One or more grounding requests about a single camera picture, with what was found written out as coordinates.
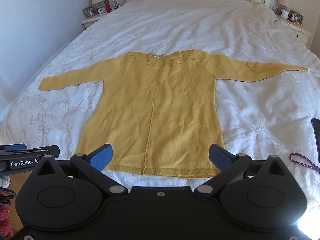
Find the red water bottle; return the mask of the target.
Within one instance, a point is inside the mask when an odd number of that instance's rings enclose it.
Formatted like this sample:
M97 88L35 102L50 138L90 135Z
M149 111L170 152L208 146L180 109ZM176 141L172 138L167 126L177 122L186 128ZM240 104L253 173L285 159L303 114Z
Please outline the red water bottle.
M105 5L106 12L107 12L107 13L110 13L112 10L111 10L111 6L110 6L109 1L108 1L108 0L105 0L105 1L104 1L104 5Z

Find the small white alarm clock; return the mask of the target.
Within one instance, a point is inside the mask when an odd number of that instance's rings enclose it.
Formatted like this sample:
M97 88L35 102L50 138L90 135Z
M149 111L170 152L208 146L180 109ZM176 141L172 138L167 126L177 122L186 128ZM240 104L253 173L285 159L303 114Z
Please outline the small white alarm clock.
M97 9L97 11L98 11L98 14L103 14L103 13L106 12L106 8L105 7L100 7L100 8Z

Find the left wooden photo frame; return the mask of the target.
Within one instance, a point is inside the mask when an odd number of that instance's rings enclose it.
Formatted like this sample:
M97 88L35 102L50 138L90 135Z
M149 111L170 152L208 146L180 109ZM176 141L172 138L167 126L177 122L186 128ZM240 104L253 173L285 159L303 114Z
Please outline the left wooden photo frame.
M97 10L92 5L84 8L82 11L88 18L92 18L92 17L98 15Z

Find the left cream nightstand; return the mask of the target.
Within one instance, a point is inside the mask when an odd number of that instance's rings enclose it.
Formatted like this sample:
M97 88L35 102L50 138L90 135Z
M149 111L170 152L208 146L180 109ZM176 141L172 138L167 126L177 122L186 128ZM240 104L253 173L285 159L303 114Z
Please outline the left cream nightstand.
M104 16L108 15L107 12L98 14L96 16L93 16L91 18L87 18L81 22L81 24L84 26L85 29L89 28L91 25L95 24L95 22L99 21L102 19Z

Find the right wooden photo frame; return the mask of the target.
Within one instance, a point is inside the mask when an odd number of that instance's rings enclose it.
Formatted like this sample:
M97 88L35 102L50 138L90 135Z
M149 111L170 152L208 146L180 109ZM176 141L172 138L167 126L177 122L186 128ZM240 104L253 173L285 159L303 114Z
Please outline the right wooden photo frame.
M299 25L302 25L304 16L295 12L294 10L290 10L288 20L290 22L298 23Z

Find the black phone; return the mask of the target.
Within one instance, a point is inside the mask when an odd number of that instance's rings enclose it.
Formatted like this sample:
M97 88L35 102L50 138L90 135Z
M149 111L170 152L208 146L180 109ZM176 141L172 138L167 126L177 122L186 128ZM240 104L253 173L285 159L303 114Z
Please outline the black phone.
M320 120L316 118L311 119L311 124L313 126L316 147L318 152L318 162L320 163Z

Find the right cream nightstand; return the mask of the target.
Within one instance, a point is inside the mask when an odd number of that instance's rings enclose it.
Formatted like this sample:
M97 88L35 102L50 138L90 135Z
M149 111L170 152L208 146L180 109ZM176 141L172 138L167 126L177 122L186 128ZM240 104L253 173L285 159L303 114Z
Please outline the right cream nightstand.
M311 33L305 30L301 25L296 22L290 22L289 20L284 20L280 15L276 15L277 19L292 32L294 32L295 37L307 46L309 38L312 36Z

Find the wooden photo frame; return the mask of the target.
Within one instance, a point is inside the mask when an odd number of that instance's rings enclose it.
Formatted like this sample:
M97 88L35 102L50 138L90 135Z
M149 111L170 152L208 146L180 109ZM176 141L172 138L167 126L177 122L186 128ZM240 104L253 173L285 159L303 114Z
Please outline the wooden photo frame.
M295 12L294 10L290 10L288 20L290 22L298 23L299 25L302 25L304 16Z
M92 17L98 15L97 10L92 5L84 8L82 11L88 18L92 18Z

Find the cream nightstand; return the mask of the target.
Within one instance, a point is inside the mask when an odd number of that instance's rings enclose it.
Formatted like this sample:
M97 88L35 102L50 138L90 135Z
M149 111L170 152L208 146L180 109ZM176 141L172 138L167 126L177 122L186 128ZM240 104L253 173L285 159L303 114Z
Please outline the cream nightstand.
M294 32L295 37L307 46L309 38L312 36L311 33L305 30L301 25L296 22L290 22L289 20L284 20L280 15L276 15L277 19L292 32Z
M95 22L99 21L102 19L104 16L108 15L107 12L98 14L96 16L93 16L91 18L87 18L81 22L81 24L84 26L85 29L89 28L91 25L95 24Z

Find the white cylinder speaker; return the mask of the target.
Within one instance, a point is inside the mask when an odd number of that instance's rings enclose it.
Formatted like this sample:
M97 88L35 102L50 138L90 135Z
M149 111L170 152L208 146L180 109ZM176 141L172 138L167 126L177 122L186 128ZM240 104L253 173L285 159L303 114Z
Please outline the white cylinder speaker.
M281 11L281 18L284 20L288 20L289 18L289 12L286 9L282 9Z

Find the yellow knit sweater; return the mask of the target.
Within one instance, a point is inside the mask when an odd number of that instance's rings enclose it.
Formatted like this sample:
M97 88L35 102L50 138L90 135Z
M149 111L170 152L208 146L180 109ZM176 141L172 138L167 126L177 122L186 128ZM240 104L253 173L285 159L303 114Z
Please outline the yellow knit sweater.
M85 124L77 153L113 148L108 168L140 175L209 178L212 144L224 145L215 108L217 80L255 82L303 67L236 61L201 50L164 57L126 53L90 67L44 78L41 91L102 82L103 93Z

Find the red fabric item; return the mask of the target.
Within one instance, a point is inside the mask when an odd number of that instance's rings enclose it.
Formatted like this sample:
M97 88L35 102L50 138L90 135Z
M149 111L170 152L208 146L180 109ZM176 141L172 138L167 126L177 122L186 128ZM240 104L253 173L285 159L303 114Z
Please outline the red fabric item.
M1 239L11 239L14 235L11 226L10 208L8 206L0 207L0 232Z

